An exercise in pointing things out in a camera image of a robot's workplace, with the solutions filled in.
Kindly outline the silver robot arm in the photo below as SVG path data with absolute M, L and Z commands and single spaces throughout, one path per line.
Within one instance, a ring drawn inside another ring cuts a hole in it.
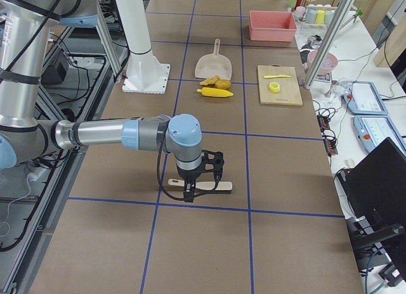
M 184 180 L 183 201 L 195 198 L 204 172 L 199 121 L 189 114 L 90 122 L 34 117 L 50 28 L 94 27 L 97 0 L 1 0 L 6 23 L 1 45 L 1 168 L 56 150 L 121 143 L 134 150 L 172 153 Z

